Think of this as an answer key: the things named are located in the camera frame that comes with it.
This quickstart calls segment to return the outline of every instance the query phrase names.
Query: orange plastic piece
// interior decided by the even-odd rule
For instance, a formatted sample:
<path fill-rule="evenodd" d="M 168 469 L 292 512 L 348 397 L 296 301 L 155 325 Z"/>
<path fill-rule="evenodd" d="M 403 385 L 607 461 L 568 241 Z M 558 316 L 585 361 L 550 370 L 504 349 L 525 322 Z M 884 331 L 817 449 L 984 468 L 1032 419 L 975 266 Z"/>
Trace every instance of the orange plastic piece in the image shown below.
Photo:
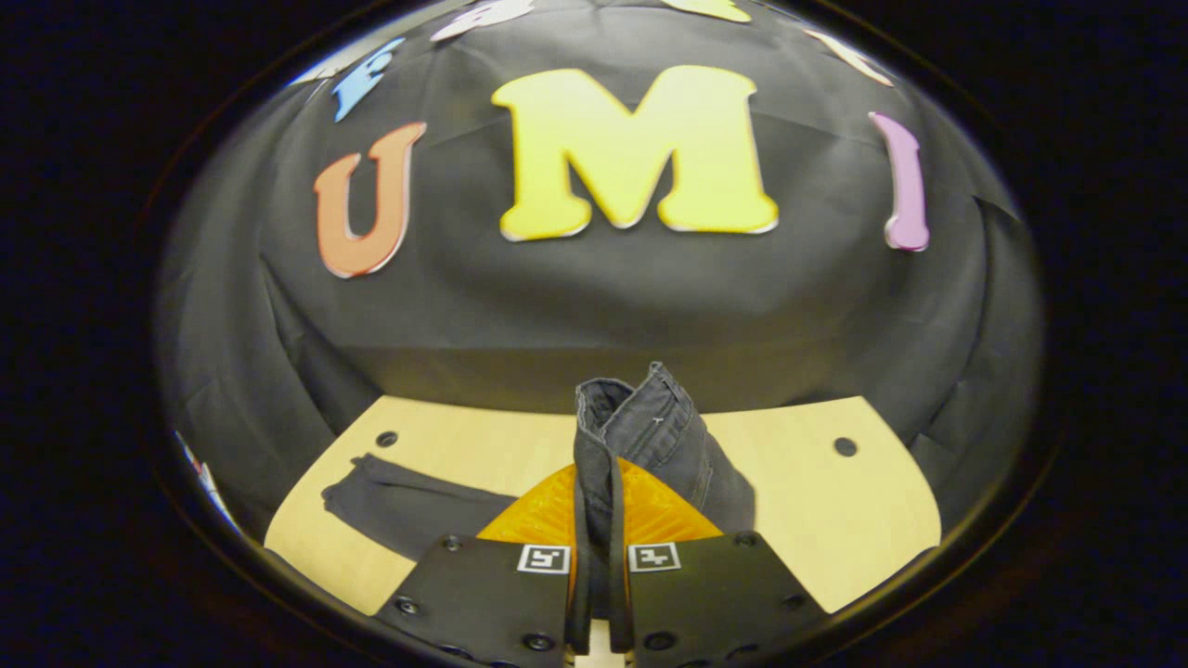
<path fill-rule="evenodd" d="M 643 468 L 619 459 L 623 472 L 624 544 L 712 538 L 722 532 L 671 487 Z"/>
<path fill-rule="evenodd" d="M 480 538 L 535 546 L 569 546 L 569 592 L 577 575 L 577 538 L 574 528 L 574 484 L 577 470 L 569 465 L 529 490 L 479 531 Z"/>

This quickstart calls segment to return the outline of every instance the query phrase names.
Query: yellow letter m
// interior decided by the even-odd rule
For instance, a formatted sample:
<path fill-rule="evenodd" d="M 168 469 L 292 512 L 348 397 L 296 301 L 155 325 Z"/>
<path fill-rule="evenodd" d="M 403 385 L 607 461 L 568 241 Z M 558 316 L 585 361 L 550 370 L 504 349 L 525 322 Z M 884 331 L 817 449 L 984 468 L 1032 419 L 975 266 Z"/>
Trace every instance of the yellow letter m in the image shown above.
<path fill-rule="evenodd" d="M 569 169 L 612 225 L 639 222 L 672 158 L 672 191 L 657 212 L 671 229 L 757 234 L 778 209 L 763 191 L 747 97 L 739 74 L 694 65 L 661 73 L 634 113 L 582 70 L 539 73 L 500 87 L 491 101 L 512 115 L 516 206 L 500 219 L 513 241 L 568 237 L 590 220 Z"/>

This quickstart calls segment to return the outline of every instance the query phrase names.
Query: orange letter u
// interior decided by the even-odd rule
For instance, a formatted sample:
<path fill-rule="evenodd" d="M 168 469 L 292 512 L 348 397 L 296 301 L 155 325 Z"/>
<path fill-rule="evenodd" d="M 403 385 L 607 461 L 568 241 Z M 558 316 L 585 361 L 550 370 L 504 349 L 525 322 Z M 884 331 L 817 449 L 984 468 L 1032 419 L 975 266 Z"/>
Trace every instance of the orange letter u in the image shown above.
<path fill-rule="evenodd" d="M 375 226 L 362 237 L 350 231 L 347 213 L 350 175 L 361 156 L 346 156 L 317 176 L 317 250 L 330 273 L 353 278 L 379 271 L 400 248 L 409 221 L 412 144 L 424 133 L 424 122 L 410 122 L 372 144 L 367 156 L 375 160 Z"/>

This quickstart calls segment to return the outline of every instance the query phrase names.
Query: letter m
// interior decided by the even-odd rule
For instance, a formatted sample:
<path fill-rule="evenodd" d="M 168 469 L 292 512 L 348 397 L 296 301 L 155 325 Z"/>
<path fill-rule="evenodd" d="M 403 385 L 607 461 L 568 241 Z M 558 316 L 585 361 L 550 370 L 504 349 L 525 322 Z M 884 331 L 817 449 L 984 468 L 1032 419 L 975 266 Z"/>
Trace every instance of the letter m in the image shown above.
<path fill-rule="evenodd" d="M 672 159 L 672 191 L 657 210 L 681 232 L 760 233 L 777 223 L 763 190 L 747 97 L 739 74 L 681 65 L 661 73 L 634 113 L 582 70 L 518 78 L 491 101 L 512 116 L 516 204 L 499 226 L 513 241 L 568 237 L 590 220 L 569 169 L 612 225 L 639 222 Z"/>

